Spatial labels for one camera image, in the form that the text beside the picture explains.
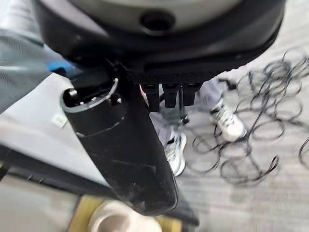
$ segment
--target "white sneaker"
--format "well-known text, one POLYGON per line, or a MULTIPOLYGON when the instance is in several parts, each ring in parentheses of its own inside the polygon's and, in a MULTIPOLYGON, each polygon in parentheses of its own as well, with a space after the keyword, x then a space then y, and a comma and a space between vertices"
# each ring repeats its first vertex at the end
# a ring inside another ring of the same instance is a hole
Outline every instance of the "white sneaker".
POLYGON ((223 99, 211 110, 210 119, 218 125, 223 139, 228 142, 234 142, 247 134, 247 126, 228 109, 223 99))
POLYGON ((187 143, 187 136, 182 132, 172 130, 170 141, 165 147, 165 155, 168 159, 174 176, 179 176, 185 168, 183 150, 187 143))

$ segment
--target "cable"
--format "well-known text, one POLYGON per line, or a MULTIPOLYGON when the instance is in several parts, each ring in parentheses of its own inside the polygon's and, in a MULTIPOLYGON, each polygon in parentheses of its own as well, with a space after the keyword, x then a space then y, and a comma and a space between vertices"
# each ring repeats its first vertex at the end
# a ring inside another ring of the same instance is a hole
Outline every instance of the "cable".
MULTIPOLYGON (((218 132, 216 126, 213 131, 213 137, 216 144, 211 146, 203 135, 197 134, 193 129, 185 127, 186 130, 190 130, 196 137, 193 140, 192 148, 195 153, 199 155, 208 155, 210 152, 216 152, 217 160, 207 170, 198 170, 187 162, 187 167, 195 174, 207 174, 210 171, 220 167, 220 176, 228 183, 232 185, 248 185, 258 184, 260 181, 274 171, 278 164, 280 157, 275 155, 270 162, 268 168, 263 170, 259 163, 254 159, 251 146, 251 139, 253 140, 268 140, 274 141, 281 138, 285 133, 285 126, 287 124, 305 128, 309 132, 309 124, 297 120, 297 118, 303 112, 303 104, 296 96, 302 90, 302 78, 309 75, 309 56, 306 51, 300 47, 293 47, 288 49, 283 55, 281 60, 269 63, 263 70, 249 71, 243 76, 237 84, 237 92, 240 97, 244 88, 239 88, 240 84, 247 81, 247 86, 250 88, 250 94, 243 94, 243 99, 240 99, 234 113, 238 116, 251 112, 257 114, 257 117, 248 129, 248 133, 240 141, 228 143, 219 142, 221 133, 218 132), (300 54, 301 58, 293 63, 287 59, 288 54, 300 54), (287 102, 294 102, 298 106, 297 111, 280 110, 280 108, 287 102), (262 116, 268 118, 266 122, 260 122, 262 116), (272 137, 262 137, 257 135, 257 131, 269 124, 276 124, 280 128, 280 132, 272 137), (208 150, 201 150, 200 145, 206 146, 208 150), (228 150, 231 146, 243 146, 244 154, 236 156, 226 156, 224 151, 228 150), (254 175, 242 173, 240 171, 240 165, 242 162, 248 160, 255 170, 254 175), (232 170, 233 175, 228 174, 228 170, 232 170)), ((301 164, 309 169, 309 165, 305 163, 303 156, 305 154, 304 148, 309 143, 309 138, 301 146, 298 158, 301 164)))

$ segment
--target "shoelace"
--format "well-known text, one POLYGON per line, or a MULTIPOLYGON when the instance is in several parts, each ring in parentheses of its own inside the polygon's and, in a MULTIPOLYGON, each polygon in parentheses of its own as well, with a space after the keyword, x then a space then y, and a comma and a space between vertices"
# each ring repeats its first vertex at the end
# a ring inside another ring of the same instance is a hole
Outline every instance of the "shoelace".
POLYGON ((175 158, 176 158, 176 148, 179 145, 179 142, 180 142, 179 137, 175 136, 174 142, 172 144, 169 144, 166 147, 165 154, 166 154, 166 157, 167 157, 169 162, 175 160, 175 158))
POLYGON ((229 125, 234 123, 234 115, 225 105, 222 107, 222 109, 219 112, 216 113, 215 117, 225 127, 228 127, 229 125))

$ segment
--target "gray pants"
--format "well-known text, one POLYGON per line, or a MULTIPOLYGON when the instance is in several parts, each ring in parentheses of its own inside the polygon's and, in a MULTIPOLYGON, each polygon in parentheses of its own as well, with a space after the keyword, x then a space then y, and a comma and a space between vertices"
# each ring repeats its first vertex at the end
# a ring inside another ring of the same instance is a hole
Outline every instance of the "gray pants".
MULTIPOLYGON (((219 102, 222 96, 222 90, 217 78, 204 82, 198 92, 201 103, 205 109, 211 110, 219 102)), ((163 146, 170 140, 171 127, 169 123, 162 117, 160 113, 150 113, 150 119, 153 122, 155 131, 163 146)))

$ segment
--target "gray fabric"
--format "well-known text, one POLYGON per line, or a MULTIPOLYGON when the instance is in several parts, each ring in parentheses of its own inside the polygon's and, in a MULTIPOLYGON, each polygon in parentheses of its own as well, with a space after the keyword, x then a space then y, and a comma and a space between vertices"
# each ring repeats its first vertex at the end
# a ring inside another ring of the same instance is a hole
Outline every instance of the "gray fabric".
POLYGON ((211 110, 215 107, 222 96, 222 89, 217 78, 204 82, 198 95, 204 109, 211 110))
POLYGON ((0 113, 50 75, 29 2, 12 0, 0 21, 0 113))
MULTIPOLYGON (((201 108, 210 111, 215 107, 222 96, 222 89, 217 78, 204 82, 198 95, 201 101, 201 108)), ((172 130, 170 124, 160 113, 150 113, 149 116, 162 145, 165 146, 170 140, 172 130)))
POLYGON ((166 119, 160 113, 151 112, 149 117, 154 125, 155 132, 157 133, 160 142, 165 147, 171 136, 171 127, 166 119))

